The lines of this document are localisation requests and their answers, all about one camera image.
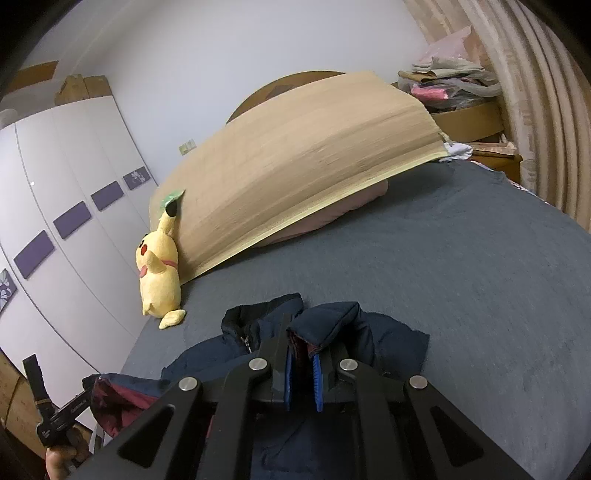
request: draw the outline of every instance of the pink pillow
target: pink pillow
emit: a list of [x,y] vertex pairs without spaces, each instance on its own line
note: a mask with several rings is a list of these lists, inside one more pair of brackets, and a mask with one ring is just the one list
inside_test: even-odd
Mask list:
[[360,190],[344,199],[340,199],[338,202],[334,202],[333,204],[328,205],[328,207],[324,207],[323,209],[302,218],[302,220],[292,223],[290,226],[286,226],[283,230],[279,230],[273,235],[258,242],[255,247],[276,244],[277,242],[289,240],[290,238],[304,235],[304,233],[318,230],[319,228],[324,227],[324,225],[333,222],[341,215],[362,207],[366,203],[385,195],[387,191],[388,180],[380,181],[371,187],[367,187],[366,189]]

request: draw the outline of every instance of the pikachu plush toy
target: pikachu plush toy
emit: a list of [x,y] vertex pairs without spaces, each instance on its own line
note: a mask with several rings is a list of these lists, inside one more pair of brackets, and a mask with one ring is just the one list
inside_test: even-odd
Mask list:
[[142,312],[161,318],[160,330],[178,325],[186,314],[179,309],[181,285],[178,279],[178,252],[170,237],[177,209],[178,200],[170,201],[160,217],[158,229],[146,235],[135,251]]

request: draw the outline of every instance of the zipper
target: zipper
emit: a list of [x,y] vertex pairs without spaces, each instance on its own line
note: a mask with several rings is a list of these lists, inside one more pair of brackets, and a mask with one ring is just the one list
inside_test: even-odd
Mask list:
[[245,333],[244,336],[240,337],[240,340],[244,343],[246,348],[248,348],[248,353],[252,353],[251,343],[248,341],[248,335]]

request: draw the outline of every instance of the metal bolt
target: metal bolt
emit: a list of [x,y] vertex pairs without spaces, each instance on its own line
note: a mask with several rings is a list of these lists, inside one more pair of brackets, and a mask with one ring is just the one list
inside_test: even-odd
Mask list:
[[339,363],[339,367],[341,367],[346,372],[351,372],[355,370],[358,366],[359,364],[352,358],[345,358],[344,360],[341,360]]
[[411,377],[408,383],[410,383],[410,386],[415,390],[422,390],[423,388],[426,388],[427,385],[429,385],[427,379],[421,375],[415,375],[414,377]]
[[267,360],[264,358],[253,358],[250,362],[248,362],[248,366],[251,370],[263,370],[267,367]]
[[184,392],[188,392],[189,390],[194,389],[199,382],[197,382],[196,378],[193,377],[185,377],[178,382],[178,387],[183,390]]

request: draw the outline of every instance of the white wardrobe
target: white wardrobe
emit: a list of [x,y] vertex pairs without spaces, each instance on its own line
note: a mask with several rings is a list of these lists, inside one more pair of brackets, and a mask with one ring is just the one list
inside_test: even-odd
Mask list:
[[0,130],[0,273],[17,288],[0,348],[21,371],[36,353],[59,406],[83,377],[119,372],[144,327],[135,249],[155,187],[113,97]]

